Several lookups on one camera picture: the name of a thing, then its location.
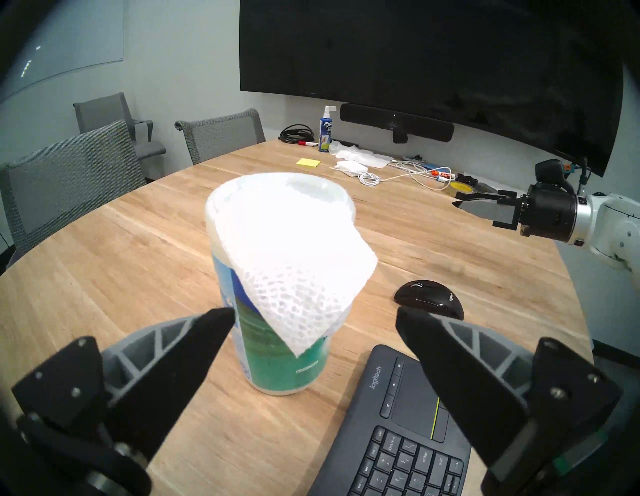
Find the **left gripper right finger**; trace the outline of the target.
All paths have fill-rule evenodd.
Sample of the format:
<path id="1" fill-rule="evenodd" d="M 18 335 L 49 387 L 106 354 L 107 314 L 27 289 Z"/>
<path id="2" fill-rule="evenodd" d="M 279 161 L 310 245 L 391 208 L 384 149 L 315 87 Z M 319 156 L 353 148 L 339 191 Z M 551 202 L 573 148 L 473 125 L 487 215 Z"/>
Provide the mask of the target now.
<path id="1" fill-rule="evenodd" d="M 536 350 L 408 306 L 395 328 L 486 467 L 483 495 L 596 495 L 622 389 L 561 341 Z"/>

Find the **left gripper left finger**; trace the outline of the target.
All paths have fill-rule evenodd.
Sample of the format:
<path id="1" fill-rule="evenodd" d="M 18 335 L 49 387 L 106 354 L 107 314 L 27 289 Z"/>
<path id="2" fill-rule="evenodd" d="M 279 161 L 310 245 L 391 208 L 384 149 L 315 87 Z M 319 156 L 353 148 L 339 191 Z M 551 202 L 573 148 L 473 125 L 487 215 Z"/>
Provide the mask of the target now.
<path id="1" fill-rule="evenodd" d="M 81 336 L 11 388 L 25 417 L 98 446 L 123 443 L 151 461 L 200 388 L 236 322 L 231 307 L 162 322 L 100 350 Z"/>

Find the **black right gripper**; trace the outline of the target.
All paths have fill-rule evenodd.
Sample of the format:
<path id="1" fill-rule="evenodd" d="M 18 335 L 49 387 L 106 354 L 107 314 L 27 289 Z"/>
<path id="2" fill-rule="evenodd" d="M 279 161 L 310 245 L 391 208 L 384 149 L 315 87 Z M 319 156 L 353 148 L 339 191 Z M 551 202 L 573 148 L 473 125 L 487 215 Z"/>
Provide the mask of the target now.
<path id="1" fill-rule="evenodd" d="M 516 191 L 463 193 L 453 201 L 458 209 L 492 221 L 493 227 L 567 243 L 574 231 L 577 196 L 568 182 L 559 185 L 537 182 L 519 198 Z"/>

